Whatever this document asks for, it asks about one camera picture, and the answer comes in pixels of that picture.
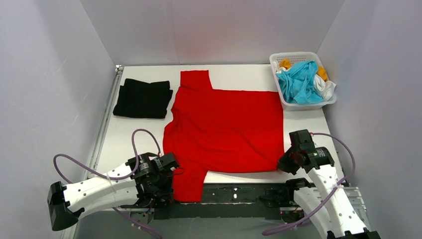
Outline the red t-shirt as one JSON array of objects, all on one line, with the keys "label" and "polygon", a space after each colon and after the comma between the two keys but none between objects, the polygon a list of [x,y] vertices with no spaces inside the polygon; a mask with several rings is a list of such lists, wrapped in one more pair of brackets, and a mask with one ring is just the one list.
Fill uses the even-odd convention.
[{"label": "red t-shirt", "polygon": [[220,90],[207,70],[182,71],[163,149],[180,168],[174,199],[200,202],[208,172],[277,170],[284,154],[283,108],[276,92]]}]

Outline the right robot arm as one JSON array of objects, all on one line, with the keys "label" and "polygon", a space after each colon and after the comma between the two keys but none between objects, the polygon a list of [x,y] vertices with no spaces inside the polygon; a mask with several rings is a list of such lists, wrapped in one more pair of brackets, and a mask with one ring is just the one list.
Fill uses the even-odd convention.
[{"label": "right robot arm", "polygon": [[305,216],[294,223],[276,226],[265,235],[281,233],[310,221],[323,239],[378,239],[353,208],[343,186],[349,177],[340,178],[334,159],[326,147],[316,147],[315,134],[307,129],[289,134],[291,146],[278,161],[278,168],[295,175],[303,169],[309,180],[286,181],[289,199],[301,208]]}]

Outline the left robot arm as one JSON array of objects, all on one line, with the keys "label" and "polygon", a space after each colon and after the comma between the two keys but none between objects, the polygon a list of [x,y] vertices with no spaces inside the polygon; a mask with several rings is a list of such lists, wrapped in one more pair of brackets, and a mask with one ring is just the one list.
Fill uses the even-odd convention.
[{"label": "left robot arm", "polygon": [[87,215],[112,207],[167,206],[173,199],[172,178],[177,168],[174,154],[149,152],[103,176],[77,183],[55,182],[47,197],[51,228],[67,229]]}]

